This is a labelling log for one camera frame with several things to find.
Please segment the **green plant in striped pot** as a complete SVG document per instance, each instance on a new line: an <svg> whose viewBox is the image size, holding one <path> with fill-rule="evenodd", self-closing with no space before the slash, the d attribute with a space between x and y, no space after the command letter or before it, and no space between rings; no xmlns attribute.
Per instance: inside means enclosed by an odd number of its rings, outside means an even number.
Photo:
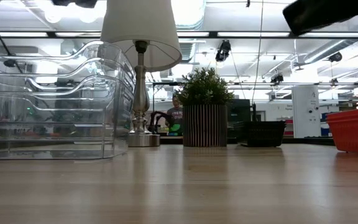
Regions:
<svg viewBox="0 0 358 224"><path fill-rule="evenodd" d="M234 99L215 68L197 68L185 75L175 98L183 108L183 145L227 146L227 106Z"/></svg>

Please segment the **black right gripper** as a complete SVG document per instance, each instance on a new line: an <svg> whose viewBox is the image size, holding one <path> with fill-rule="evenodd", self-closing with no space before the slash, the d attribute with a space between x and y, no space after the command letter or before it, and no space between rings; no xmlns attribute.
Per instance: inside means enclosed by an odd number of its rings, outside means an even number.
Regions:
<svg viewBox="0 0 358 224"><path fill-rule="evenodd" d="M358 0L296 0L284 8L283 16L291 33L299 36L358 16Z"/></svg>

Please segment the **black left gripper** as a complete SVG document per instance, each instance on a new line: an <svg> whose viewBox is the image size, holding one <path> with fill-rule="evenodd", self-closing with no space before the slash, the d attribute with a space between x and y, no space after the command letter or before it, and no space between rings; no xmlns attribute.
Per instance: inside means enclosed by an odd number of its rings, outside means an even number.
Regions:
<svg viewBox="0 0 358 224"><path fill-rule="evenodd" d="M73 3L82 8L92 9L95 7L98 0L51 0L55 6L68 6Z"/></svg>

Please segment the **black plastic basket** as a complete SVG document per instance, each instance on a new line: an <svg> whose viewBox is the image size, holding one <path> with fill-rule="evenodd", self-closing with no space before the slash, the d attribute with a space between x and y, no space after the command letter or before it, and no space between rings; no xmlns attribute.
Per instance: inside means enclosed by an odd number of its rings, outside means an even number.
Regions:
<svg viewBox="0 0 358 224"><path fill-rule="evenodd" d="M278 147L282 144L284 121L246 121L234 124L238 143L249 147Z"/></svg>

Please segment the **white pillar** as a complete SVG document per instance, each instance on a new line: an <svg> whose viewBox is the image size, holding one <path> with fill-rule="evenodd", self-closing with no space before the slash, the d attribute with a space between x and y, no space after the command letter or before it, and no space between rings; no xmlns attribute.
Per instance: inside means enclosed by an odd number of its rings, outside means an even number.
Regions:
<svg viewBox="0 0 358 224"><path fill-rule="evenodd" d="M315 85L292 88L294 138L319 137L321 122L319 93Z"/></svg>

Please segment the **white-shade chrome table lamp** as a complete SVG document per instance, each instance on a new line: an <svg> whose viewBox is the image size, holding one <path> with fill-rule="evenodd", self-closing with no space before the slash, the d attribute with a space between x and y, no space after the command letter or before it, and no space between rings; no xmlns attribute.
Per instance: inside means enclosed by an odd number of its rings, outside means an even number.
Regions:
<svg viewBox="0 0 358 224"><path fill-rule="evenodd" d="M158 147L160 136L145 127L150 106L145 75L168 70L182 60L171 0L107 0L100 40L117 45L134 66L129 146Z"/></svg>

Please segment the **black monitor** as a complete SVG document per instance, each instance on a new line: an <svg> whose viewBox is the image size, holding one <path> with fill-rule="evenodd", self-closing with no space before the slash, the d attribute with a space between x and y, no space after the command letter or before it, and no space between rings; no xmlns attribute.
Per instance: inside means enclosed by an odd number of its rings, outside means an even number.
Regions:
<svg viewBox="0 0 358 224"><path fill-rule="evenodd" d="M252 106L250 100L246 99L233 99L227 105L227 115L229 123L246 122L251 120Z"/></svg>

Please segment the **person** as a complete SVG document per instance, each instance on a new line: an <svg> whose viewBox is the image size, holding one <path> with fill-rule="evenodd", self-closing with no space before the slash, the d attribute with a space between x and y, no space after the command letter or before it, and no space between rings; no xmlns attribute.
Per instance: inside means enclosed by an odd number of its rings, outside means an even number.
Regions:
<svg viewBox="0 0 358 224"><path fill-rule="evenodd" d="M183 135L183 108L179 100L174 96L172 98L173 107L167 111L167 114L172 117L173 123L169 121L166 122L166 125L169 128L169 133L175 133L178 136Z"/></svg>

